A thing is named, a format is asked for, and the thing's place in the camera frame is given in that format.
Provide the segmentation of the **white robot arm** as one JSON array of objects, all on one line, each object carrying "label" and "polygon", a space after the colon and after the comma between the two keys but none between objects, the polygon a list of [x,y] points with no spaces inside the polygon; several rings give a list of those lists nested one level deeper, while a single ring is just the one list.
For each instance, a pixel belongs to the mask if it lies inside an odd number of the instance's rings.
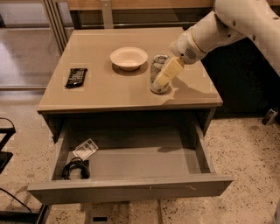
[{"label": "white robot arm", "polygon": [[266,0],[214,0],[213,9],[172,43],[169,59],[153,82],[162,87],[220,46],[250,39],[280,74],[280,17]]}]

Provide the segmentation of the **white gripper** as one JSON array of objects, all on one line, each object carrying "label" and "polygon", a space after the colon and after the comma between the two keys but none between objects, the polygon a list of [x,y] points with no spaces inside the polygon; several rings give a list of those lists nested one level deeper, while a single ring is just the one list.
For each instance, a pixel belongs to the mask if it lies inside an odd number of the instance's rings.
[{"label": "white gripper", "polygon": [[194,64],[207,55],[196,45],[191,29],[184,31],[171,44],[171,51],[176,57],[168,60],[155,79],[155,83],[161,87],[179,75],[185,64]]}]

